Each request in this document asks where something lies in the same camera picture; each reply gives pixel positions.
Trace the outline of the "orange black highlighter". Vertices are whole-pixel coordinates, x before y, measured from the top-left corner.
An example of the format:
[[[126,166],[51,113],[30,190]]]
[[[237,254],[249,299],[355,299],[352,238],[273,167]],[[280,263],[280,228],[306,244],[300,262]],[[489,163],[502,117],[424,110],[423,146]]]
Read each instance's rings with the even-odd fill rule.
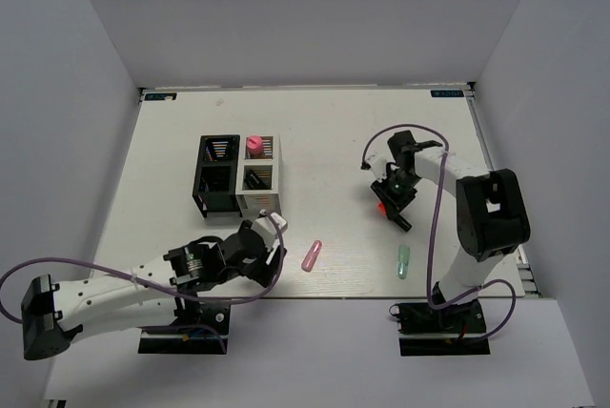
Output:
[[[411,230],[412,225],[401,215],[400,210],[393,205],[385,205],[380,202],[377,208],[390,222],[394,223],[402,231],[409,232]]]

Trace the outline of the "pink translucent small tube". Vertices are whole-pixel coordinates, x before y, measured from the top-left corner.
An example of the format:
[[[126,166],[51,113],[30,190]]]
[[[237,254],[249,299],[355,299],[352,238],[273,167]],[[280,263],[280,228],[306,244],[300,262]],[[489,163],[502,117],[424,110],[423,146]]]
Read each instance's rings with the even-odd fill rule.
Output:
[[[306,273],[310,273],[312,271],[312,269],[315,266],[315,263],[318,259],[318,256],[321,252],[322,249],[322,242],[320,240],[315,240],[313,242],[313,244],[311,245],[310,249],[308,250],[307,254],[305,255],[305,257],[303,258],[302,262],[301,262],[301,269],[306,272]]]

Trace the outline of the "green black highlighter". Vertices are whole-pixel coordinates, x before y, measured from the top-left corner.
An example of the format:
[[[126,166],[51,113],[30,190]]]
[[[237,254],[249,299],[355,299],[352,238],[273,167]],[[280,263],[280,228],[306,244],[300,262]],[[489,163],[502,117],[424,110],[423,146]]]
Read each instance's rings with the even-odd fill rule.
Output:
[[[260,181],[258,175],[249,170],[244,173],[244,188],[248,190],[260,190],[263,186],[263,183]]]

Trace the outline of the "pink capped clear tube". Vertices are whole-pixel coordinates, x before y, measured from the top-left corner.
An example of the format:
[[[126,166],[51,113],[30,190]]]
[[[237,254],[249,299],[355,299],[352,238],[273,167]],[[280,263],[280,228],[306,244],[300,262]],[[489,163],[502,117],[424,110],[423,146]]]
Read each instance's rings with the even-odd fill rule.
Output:
[[[264,156],[263,138],[258,135],[248,136],[246,139],[247,157],[250,159],[258,159]]]

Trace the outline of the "pink black highlighter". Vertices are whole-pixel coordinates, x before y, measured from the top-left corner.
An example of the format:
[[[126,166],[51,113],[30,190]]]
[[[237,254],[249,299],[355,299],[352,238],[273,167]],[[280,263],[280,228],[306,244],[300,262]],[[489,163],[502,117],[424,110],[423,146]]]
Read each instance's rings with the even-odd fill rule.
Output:
[[[248,174],[245,176],[245,179],[248,180],[249,188],[252,190],[268,189],[265,181],[254,170],[249,170]]]

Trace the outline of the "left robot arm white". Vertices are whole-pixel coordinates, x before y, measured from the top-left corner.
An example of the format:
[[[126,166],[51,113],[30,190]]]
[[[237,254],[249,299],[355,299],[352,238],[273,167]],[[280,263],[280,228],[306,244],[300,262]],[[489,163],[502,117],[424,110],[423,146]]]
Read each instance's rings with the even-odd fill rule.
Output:
[[[207,293],[238,277],[269,292],[286,254],[287,228],[272,213],[242,221],[226,238],[202,236],[126,272],[101,269],[75,281],[38,276],[21,301],[24,358],[55,357],[86,337],[130,328],[211,330],[201,313],[215,303],[242,300]]]

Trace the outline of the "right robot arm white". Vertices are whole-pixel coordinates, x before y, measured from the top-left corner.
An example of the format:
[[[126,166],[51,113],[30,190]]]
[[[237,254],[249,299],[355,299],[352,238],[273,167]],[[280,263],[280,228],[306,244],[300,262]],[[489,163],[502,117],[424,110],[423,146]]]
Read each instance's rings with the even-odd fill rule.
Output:
[[[475,301],[481,290],[495,285],[489,275],[530,239],[531,227],[513,171],[476,167],[452,154],[448,139],[441,133],[434,132],[431,140],[417,141],[415,129],[414,124],[386,128],[391,156],[364,151],[360,167],[373,173],[371,189],[386,218],[404,232],[412,226],[402,212],[415,200],[417,184],[428,180],[436,185],[426,262],[426,301],[432,322],[450,331],[465,318],[462,304]],[[447,273],[435,281],[434,254],[444,194],[450,194],[456,203],[459,247]]]

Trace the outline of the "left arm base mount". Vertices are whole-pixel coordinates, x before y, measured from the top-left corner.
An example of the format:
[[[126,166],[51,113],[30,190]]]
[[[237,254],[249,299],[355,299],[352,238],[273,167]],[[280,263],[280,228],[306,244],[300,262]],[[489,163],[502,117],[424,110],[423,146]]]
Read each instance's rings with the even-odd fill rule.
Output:
[[[170,303],[170,318],[144,327],[138,344],[141,355],[226,355],[231,307],[181,298]]]

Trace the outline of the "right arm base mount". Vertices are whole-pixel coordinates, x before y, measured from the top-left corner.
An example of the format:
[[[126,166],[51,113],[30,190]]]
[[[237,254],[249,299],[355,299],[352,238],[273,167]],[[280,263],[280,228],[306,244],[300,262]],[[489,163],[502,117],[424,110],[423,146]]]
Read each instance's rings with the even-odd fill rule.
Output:
[[[389,315],[397,322],[402,357],[489,356],[487,325],[477,299],[434,310],[427,302],[395,303]]]

